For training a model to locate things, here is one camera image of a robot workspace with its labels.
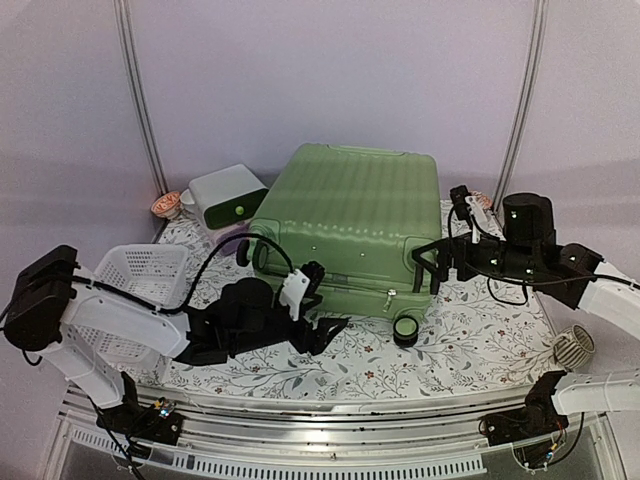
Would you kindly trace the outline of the green hard-shell suitcase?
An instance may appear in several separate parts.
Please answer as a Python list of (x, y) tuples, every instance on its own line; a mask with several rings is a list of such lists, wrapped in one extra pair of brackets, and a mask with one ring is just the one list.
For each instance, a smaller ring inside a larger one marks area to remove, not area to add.
[(433, 298), (412, 258), (442, 236), (433, 157), (306, 143), (269, 189), (236, 262), (279, 287), (291, 267), (325, 269), (320, 309), (416, 327)]

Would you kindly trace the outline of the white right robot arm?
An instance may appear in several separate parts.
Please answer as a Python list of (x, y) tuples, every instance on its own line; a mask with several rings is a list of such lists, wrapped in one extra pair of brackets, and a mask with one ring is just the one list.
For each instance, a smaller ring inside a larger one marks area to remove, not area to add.
[(460, 282), (482, 276), (525, 292), (537, 291), (638, 337), (638, 282), (581, 244), (557, 244), (549, 198), (535, 193), (506, 196), (502, 234), (495, 236), (481, 226), (478, 217), (482, 211), (473, 206), (466, 187), (452, 189), (450, 197), (450, 213), (471, 230), (412, 250), (416, 290), (428, 276), (430, 292), (437, 294), (454, 270)]

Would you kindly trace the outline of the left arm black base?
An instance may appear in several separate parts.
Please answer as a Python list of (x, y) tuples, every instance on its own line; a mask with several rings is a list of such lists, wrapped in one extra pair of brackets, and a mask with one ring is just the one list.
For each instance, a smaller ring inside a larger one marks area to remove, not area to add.
[(128, 440), (142, 439), (176, 446), (182, 432), (185, 416), (175, 409), (175, 403), (160, 397), (148, 406), (137, 402), (99, 409), (97, 426), (112, 433), (124, 435)]

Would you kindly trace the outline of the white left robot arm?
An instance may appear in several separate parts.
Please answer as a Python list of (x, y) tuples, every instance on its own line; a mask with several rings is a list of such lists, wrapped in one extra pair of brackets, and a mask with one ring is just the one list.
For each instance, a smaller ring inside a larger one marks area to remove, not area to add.
[(225, 285), (203, 309), (180, 305), (188, 258), (180, 245), (121, 245), (92, 272), (78, 263), (75, 248), (60, 245), (20, 272), (1, 330), (15, 348), (41, 356), (109, 409), (126, 433), (138, 434), (149, 415), (135, 401), (133, 381), (101, 357), (81, 328), (203, 367), (280, 343), (318, 355), (348, 324), (340, 318), (306, 320), (322, 300), (315, 290), (324, 270), (316, 262), (289, 273), (279, 290), (248, 277)]

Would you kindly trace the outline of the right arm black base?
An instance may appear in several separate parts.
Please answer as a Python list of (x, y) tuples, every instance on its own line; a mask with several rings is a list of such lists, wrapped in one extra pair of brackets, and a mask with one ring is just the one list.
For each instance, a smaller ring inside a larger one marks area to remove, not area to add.
[(479, 422), (479, 432), (490, 446), (523, 441), (537, 436), (560, 432), (569, 426), (568, 417), (556, 411), (552, 396), (565, 371), (544, 373), (515, 409), (491, 413)]

